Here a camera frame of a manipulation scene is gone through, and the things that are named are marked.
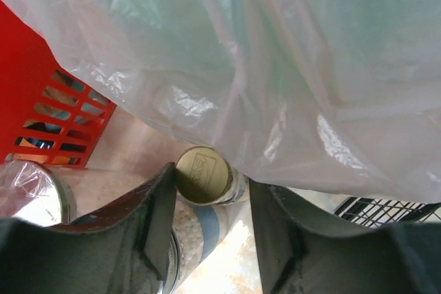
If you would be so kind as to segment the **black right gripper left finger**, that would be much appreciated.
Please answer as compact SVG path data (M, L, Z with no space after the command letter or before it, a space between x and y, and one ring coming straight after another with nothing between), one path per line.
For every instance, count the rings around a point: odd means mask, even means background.
M167 277L174 164L69 224L1 220L2 293L157 293Z

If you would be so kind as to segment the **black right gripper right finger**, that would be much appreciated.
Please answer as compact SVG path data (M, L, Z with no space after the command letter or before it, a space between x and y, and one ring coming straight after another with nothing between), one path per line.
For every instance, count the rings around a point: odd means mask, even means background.
M264 293L439 293L440 225L377 229L330 214L293 191L249 186Z

